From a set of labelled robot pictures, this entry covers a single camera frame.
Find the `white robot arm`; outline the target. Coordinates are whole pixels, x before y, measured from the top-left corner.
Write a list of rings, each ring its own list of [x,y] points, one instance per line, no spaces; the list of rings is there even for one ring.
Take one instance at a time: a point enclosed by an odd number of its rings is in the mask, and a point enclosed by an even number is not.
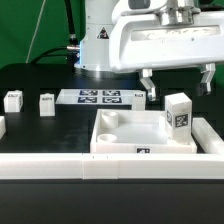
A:
[[[200,95],[211,92],[216,65],[224,63],[224,8],[198,0],[86,0],[85,36],[77,68],[139,74],[156,98],[155,70],[198,67]]]

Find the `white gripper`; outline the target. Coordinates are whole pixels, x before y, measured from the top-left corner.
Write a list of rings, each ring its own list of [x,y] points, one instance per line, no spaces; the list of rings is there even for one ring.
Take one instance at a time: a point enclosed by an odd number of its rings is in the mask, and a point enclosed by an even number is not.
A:
[[[152,70],[202,65],[197,94],[211,93],[214,63],[224,62],[224,11],[202,12],[194,0],[119,0],[112,23],[110,67],[143,69],[139,78],[150,101],[156,100]]]

